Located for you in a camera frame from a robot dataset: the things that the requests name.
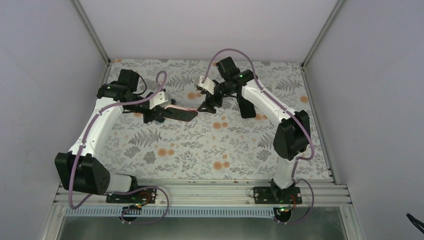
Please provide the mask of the black phone pink case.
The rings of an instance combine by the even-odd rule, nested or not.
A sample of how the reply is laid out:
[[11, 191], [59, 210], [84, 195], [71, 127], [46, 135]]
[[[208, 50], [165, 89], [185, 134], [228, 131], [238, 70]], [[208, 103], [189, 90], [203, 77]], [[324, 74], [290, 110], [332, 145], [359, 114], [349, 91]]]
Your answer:
[[177, 120], [182, 122], [190, 122], [198, 116], [196, 110], [185, 110], [170, 107], [164, 110], [162, 117], [165, 119]]

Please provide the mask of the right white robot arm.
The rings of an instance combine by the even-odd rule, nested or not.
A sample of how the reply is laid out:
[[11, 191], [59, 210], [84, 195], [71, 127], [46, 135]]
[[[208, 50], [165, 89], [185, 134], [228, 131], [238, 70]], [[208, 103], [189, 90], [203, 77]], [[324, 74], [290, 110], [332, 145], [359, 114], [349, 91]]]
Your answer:
[[270, 195], [274, 202], [284, 203], [294, 191], [295, 167], [307, 147], [312, 147], [310, 117], [304, 110], [296, 111], [277, 99], [259, 80], [254, 69], [240, 71], [231, 57], [216, 63], [222, 82], [201, 75], [196, 88], [205, 95], [197, 109], [199, 112], [216, 113], [224, 98], [234, 97], [243, 119], [262, 111], [276, 126], [273, 148], [281, 158], [277, 172], [270, 182]]

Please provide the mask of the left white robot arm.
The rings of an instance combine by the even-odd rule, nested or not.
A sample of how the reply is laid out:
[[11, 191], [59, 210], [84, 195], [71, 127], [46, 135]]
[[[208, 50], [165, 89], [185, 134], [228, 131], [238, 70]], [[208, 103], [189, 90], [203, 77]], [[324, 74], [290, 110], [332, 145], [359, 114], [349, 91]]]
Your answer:
[[93, 112], [80, 137], [68, 152], [58, 153], [54, 160], [66, 190], [92, 195], [119, 192], [128, 203], [139, 197], [140, 190], [134, 185], [134, 178], [111, 173], [102, 164], [100, 156], [109, 132], [123, 112], [141, 113], [152, 121], [157, 108], [171, 103], [164, 91], [167, 73], [161, 70], [157, 77], [163, 77], [163, 80], [147, 97], [137, 93], [141, 76], [130, 69], [122, 69], [118, 80], [105, 83], [98, 89]]

